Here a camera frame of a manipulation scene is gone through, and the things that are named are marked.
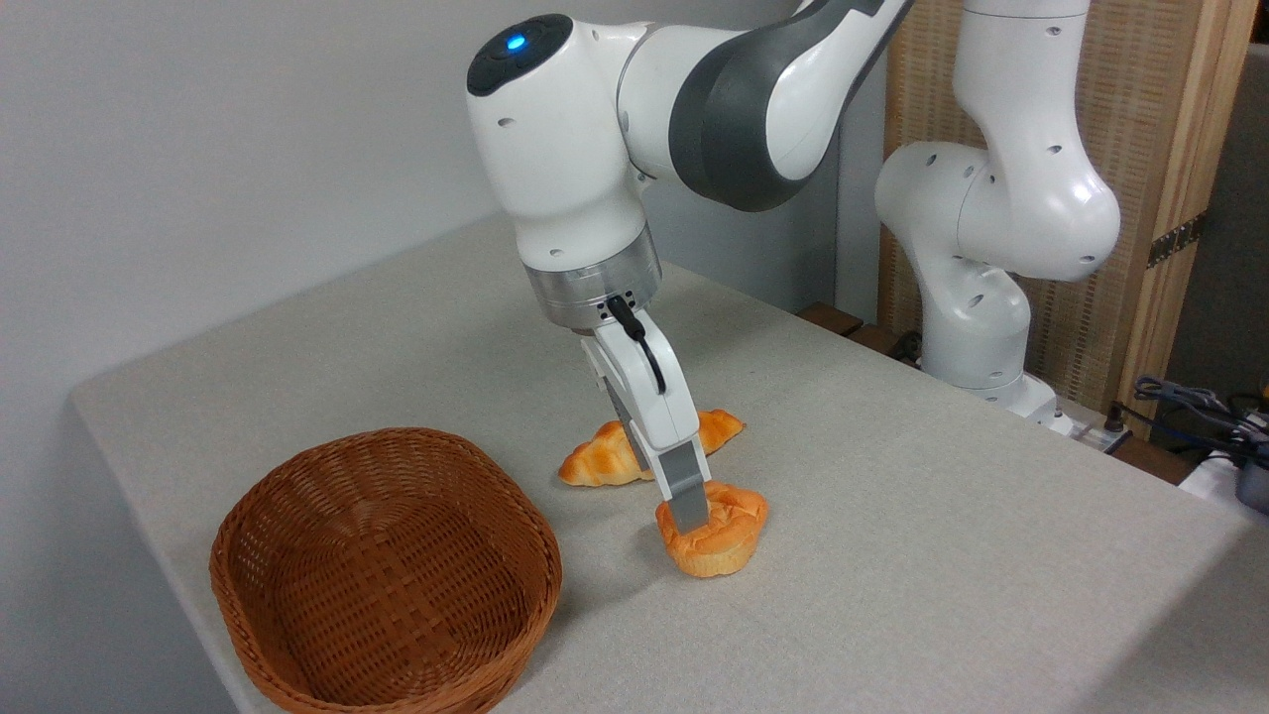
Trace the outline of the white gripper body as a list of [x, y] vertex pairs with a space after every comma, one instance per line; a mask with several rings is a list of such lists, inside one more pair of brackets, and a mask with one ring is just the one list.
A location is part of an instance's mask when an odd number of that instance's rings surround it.
[[584, 331], [581, 342], [596, 379], [608, 378], [634, 416], [654, 474], [659, 453], [685, 441], [700, 443], [700, 420], [669, 339], [646, 311], [636, 311], [634, 320], [643, 326], [641, 341], [629, 339], [613, 321]]

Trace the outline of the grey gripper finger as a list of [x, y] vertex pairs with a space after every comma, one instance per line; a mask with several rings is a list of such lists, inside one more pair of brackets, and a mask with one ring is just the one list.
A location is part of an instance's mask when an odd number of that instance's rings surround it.
[[654, 457], [654, 476], [662, 484], [662, 503], [669, 506], [676, 533], [692, 533], [709, 521], [704, 484], [709, 478], [703, 446], [685, 441]]
[[621, 420], [622, 430], [626, 432], [626, 438], [629, 440], [631, 451], [634, 453], [634, 460], [640, 465], [640, 471], [643, 473], [652, 473], [652, 465], [648, 464], [648, 458], [646, 450], [643, 450], [643, 444], [640, 443], [640, 435], [634, 426], [634, 416], [627, 410], [626, 401], [621, 397], [621, 393], [615, 391], [615, 386], [612, 386], [608, 378], [602, 378], [600, 384], [607, 389], [609, 401], [615, 410], [615, 415]]

